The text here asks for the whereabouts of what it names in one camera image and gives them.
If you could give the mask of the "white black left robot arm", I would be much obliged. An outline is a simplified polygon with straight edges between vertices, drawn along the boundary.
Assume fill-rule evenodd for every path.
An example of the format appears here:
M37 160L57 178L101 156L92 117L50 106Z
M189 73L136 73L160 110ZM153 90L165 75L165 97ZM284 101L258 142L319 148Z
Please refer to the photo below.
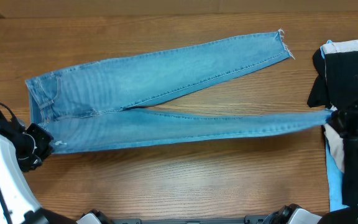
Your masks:
M73 220L43 208L29 188L24 173L35 170L51 154L53 137L32 123L25 127L0 110L0 223L99 223L93 212Z

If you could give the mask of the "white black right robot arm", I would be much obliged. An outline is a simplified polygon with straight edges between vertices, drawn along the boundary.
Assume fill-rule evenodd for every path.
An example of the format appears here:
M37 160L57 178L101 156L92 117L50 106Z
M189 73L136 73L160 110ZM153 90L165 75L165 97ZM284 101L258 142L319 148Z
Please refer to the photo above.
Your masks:
M259 222L358 223L358 101L332 113L324 137L331 211L319 216L290 204Z

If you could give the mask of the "light blue denim jeans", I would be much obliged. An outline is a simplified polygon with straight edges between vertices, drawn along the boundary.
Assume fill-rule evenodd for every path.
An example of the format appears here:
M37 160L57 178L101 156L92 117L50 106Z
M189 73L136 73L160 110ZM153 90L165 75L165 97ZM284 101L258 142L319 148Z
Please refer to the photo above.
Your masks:
M199 116L154 105L256 72L290 57L280 30L109 58L28 79L31 120L57 154L229 138L323 125L329 110L262 116Z

